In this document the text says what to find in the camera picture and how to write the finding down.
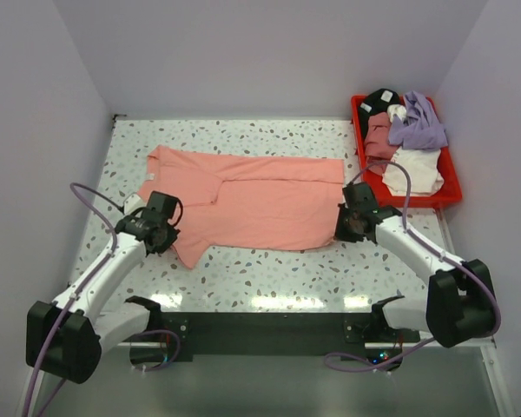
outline red basket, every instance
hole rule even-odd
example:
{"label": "red basket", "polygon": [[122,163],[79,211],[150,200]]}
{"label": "red basket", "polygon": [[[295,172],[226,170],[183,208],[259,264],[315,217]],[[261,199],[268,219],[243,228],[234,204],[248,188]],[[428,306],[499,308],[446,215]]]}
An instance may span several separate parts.
{"label": "red basket", "polygon": [[[361,137],[361,129],[359,126],[359,111],[358,107],[365,100],[366,96],[353,96],[351,105],[353,107],[353,126],[355,129],[355,139],[357,140],[357,155],[359,156],[359,165],[361,169],[366,167],[365,149],[363,148],[363,138]],[[427,97],[431,102],[434,111],[434,102]],[[432,207],[443,208],[455,202],[460,202],[462,199],[461,187],[459,186],[458,175],[453,167],[452,157],[448,147],[442,148],[440,157],[438,159],[438,171],[444,177],[444,185],[438,193],[430,197],[411,197],[409,200],[409,207]],[[363,181],[367,182],[373,189],[376,199],[382,206],[392,205],[394,207],[402,207],[405,197],[398,197],[390,194],[388,187],[382,183],[382,177],[376,175],[371,171],[363,174]]]}

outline purple cloth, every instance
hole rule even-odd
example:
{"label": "purple cloth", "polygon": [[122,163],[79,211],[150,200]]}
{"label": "purple cloth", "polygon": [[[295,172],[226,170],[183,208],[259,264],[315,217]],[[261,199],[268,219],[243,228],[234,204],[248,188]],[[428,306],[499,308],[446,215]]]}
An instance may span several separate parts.
{"label": "purple cloth", "polygon": [[403,149],[436,150],[448,146],[444,125],[426,97],[410,91],[403,98],[407,108],[406,121],[401,122],[397,116],[393,118],[388,142],[403,146]]}

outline folded fabric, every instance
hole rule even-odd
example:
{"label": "folded fabric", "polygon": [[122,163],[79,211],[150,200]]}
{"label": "folded fabric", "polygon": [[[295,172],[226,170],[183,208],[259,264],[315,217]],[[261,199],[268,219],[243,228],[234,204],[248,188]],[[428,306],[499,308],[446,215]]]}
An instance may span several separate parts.
{"label": "folded fabric", "polygon": [[337,159],[245,157],[156,148],[139,196],[152,191],[183,203],[174,244],[192,268],[211,245],[302,250],[333,241],[342,201]]}
{"label": "folded fabric", "polygon": [[391,106],[388,106],[386,113],[390,118],[390,122],[393,122],[394,117],[398,117],[401,122],[407,118],[406,106],[402,106],[401,104],[392,104]]}
{"label": "folded fabric", "polygon": [[[411,195],[429,196],[436,194],[444,184],[444,178],[438,172],[437,164],[440,149],[418,150],[399,148],[392,161],[407,170],[411,177]],[[403,172],[389,165],[382,176],[392,195],[406,195],[407,180]]]}
{"label": "folded fabric", "polygon": [[359,113],[359,128],[361,139],[366,139],[368,132],[368,119],[388,109],[391,104],[401,104],[399,95],[391,89],[377,89],[365,97],[365,100],[357,108]]}
{"label": "folded fabric", "polygon": [[[390,132],[390,119],[387,113],[380,113],[368,119],[368,133],[365,142],[366,163],[392,159],[397,146],[388,143],[388,133]],[[386,171],[386,165],[377,165],[370,170],[378,175]]]}
{"label": "folded fabric", "polygon": [[392,120],[390,135],[391,145],[401,145],[404,149],[440,149],[448,146],[444,125],[440,123],[431,103],[417,91],[404,95],[407,118],[401,122],[397,117]]}

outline clothing tag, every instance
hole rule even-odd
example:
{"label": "clothing tag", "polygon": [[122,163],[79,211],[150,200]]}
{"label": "clothing tag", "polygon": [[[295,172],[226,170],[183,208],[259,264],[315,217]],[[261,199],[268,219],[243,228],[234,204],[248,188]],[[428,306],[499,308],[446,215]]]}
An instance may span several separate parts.
{"label": "clothing tag", "polygon": [[384,91],[382,93],[382,96],[380,97],[380,100],[383,100],[386,103],[389,103],[390,100],[392,100],[392,97],[393,97],[393,93],[391,91],[386,90],[386,91]]}
{"label": "clothing tag", "polygon": [[365,103],[361,103],[360,107],[366,111],[367,113],[370,113],[371,110],[373,109],[371,106],[369,106],[368,104],[365,104]]}

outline table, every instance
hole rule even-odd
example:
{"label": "table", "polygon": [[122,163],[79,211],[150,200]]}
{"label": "table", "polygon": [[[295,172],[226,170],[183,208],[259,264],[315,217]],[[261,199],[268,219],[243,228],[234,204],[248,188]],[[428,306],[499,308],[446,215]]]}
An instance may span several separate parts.
{"label": "table", "polygon": [[[359,172],[353,126],[339,120],[118,120],[98,189],[122,202],[145,180],[146,157],[157,145],[241,156],[341,158],[346,182]],[[121,215],[96,199],[112,222]],[[440,246],[445,224],[432,208],[410,209],[410,222]],[[70,280],[78,277],[108,242],[100,220],[87,222]],[[315,250],[211,247],[189,270],[174,252],[151,255],[107,302],[118,308],[131,295],[147,297],[164,311],[368,312],[392,295],[426,297],[425,286],[395,255],[371,242]]]}

